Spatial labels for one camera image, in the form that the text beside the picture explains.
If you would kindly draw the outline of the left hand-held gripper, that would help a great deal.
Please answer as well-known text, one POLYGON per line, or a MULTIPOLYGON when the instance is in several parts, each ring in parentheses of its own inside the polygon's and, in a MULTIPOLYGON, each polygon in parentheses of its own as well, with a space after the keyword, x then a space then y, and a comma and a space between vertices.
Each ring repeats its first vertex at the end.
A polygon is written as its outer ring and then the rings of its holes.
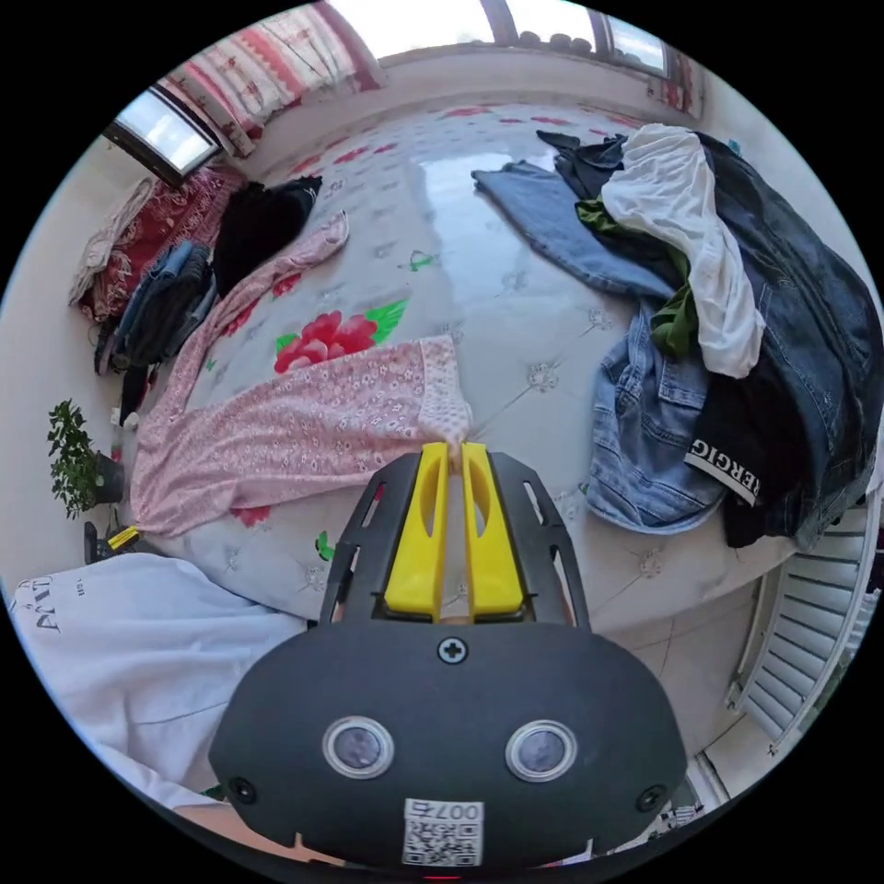
POLYGON ((116 554, 115 551, 128 550, 140 540, 141 533, 136 526, 121 529, 107 539, 99 536, 93 522, 86 521, 83 525, 85 565, 106 561, 116 554))

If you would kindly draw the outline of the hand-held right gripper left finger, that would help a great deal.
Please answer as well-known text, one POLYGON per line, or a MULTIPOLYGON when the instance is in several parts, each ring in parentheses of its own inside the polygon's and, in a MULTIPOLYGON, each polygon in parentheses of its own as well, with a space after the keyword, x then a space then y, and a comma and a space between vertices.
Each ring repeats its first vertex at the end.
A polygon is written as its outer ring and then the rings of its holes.
POLYGON ((384 592, 398 618, 438 622, 444 591, 448 510, 448 445, 423 447, 384 592))

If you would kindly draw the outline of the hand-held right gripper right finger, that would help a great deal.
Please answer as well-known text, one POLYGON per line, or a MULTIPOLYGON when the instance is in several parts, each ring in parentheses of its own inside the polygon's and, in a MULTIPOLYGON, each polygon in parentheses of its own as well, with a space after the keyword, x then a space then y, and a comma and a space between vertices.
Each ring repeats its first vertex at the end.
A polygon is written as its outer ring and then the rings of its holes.
POLYGON ((524 594, 487 447, 465 442, 460 459, 470 616, 518 617, 524 594))

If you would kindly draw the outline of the person's right hand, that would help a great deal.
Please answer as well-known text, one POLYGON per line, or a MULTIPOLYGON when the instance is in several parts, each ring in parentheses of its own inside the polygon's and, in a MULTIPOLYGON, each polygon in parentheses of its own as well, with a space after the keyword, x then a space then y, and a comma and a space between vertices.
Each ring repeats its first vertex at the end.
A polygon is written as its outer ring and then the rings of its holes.
POLYGON ((173 812, 210 832, 267 854, 279 855, 304 863, 318 862, 336 867, 344 867, 345 865, 342 859, 307 848, 299 835, 296 836, 295 845, 290 848, 264 838, 246 826, 227 803, 213 802, 211 805, 185 806, 175 808, 173 812))

